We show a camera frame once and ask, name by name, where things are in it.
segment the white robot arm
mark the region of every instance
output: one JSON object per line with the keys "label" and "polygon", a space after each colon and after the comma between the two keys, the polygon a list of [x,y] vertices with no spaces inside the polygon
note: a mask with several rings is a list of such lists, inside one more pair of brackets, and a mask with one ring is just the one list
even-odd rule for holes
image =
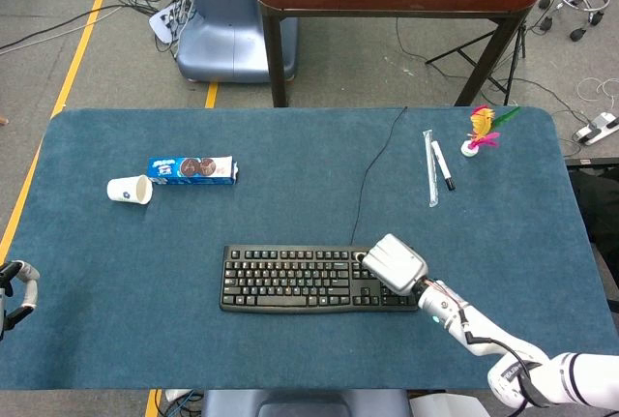
{"label": "white robot arm", "polygon": [[[13,296],[11,280],[14,277],[24,282],[26,289],[21,306],[7,314],[5,310],[5,301],[6,297]],[[5,331],[13,330],[17,323],[23,320],[26,315],[37,307],[39,298],[39,290],[37,288],[38,279],[39,272],[37,269],[23,260],[12,260],[0,267],[0,313],[2,314],[2,322],[0,322],[0,341],[4,338]]]}
{"label": "white robot arm", "polygon": [[419,308],[471,353],[503,355],[487,380],[504,404],[523,409],[574,402],[619,410],[619,356],[564,353],[550,360],[535,345],[498,327],[444,283],[429,279],[426,262],[394,235],[380,240],[363,264],[397,294],[414,292]]}

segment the black keyboard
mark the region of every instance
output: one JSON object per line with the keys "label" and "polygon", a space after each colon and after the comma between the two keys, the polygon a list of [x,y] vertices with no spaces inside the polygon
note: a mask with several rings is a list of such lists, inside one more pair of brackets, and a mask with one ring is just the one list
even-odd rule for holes
{"label": "black keyboard", "polygon": [[243,313],[416,311],[363,267],[368,248],[226,246],[220,305]]}

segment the marker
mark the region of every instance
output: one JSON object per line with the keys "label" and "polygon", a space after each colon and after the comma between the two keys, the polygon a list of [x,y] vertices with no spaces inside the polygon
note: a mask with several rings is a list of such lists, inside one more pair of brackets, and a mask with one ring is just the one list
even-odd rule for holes
{"label": "marker", "polygon": [[434,151],[434,156],[436,156],[438,165],[441,167],[441,172],[443,173],[443,177],[445,178],[447,189],[452,192],[456,189],[456,185],[454,185],[454,180],[452,180],[452,174],[449,173],[449,168],[447,168],[447,163],[445,162],[445,158],[443,157],[441,147],[438,145],[438,141],[434,140],[432,142],[432,150]]}

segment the yellow floor line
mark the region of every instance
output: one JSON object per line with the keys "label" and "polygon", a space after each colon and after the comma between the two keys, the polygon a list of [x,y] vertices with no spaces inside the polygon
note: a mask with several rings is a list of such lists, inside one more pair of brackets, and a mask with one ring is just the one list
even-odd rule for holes
{"label": "yellow floor line", "polygon": [[144,417],[158,417],[159,411],[157,406],[162,401],[163,390],[151,390],[148,392],[148,402],[146,403],[146,410],[144,411]]}
{"label": "yellow floor line", "polygon": [[204,107],[212,109],[215,107],[215,101],[217,100],[217,92],[220,89],[220,85],[216,81],[209,83],[209,91],[206,92],[206,102]]}
{"label": "yellow floor line", "polygon": [[[103,0],[95,0],[93,3],[92,9],[98,9],[101,7]],[[77,49],[75,50],[74,59],[69,67],[69,71],[67,72],[67,76],[65,77],[65,82],[62,85],[60,90],[60,94],[58,95],[58,99],[56,100],[56,104],[51,112],[51,116],[58,114],[64,107],[69,97],[69,92],[71,91],[71,87],[75,80],[75,74],[77,73],[77,69],[79,69],[79,64],[81,63],[81,59],[84,56],[84,52],[86,51],[86,46],[88,45],[88,41],[90,40],[90,35],[93,32],[92,23],[97,19],[97,15],[99,12],[91,13],[88,17],[88,24],[91,24],[84,28],[84,31],[81,35],[81,40],[79,40],[79,45],[77,45]],[[19,192],[19,196],[17,197],[17,202],[15,203],[15,208],[9,217],[9,223],[7,224],[7,228],[4,231],[4,235],[2,236],[2,240],[0,240],[0,265],[2,265],[7,258],[7,254],[9,253],[9,246],[13,242],[13,238],[15,237],[15,231],[17,230],[17,224],[19,223],[19,219],[21,218],[21,212],[23,211],[23,206],[26,202],[26,197],[28,196],[28,192],[30,191],[30,184],[32,183],[32,177],[35,172],[35,168],[37,166],[37,161],[39,160],[39,151],[41,149],[41,143],[37,148],[37,153],[35,154],[32,163],[30,164],[30,169],[26,175],[26,179],[21,186],[21,191]]]}

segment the cookie package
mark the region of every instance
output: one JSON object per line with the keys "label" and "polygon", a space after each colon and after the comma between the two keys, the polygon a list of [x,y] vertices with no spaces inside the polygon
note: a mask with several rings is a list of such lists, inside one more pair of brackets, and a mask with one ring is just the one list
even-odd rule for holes
{"label": "cookie package", "polygon": [[239,167],[225,158],[149,158],[146,176],[160,185],[234,185]]}

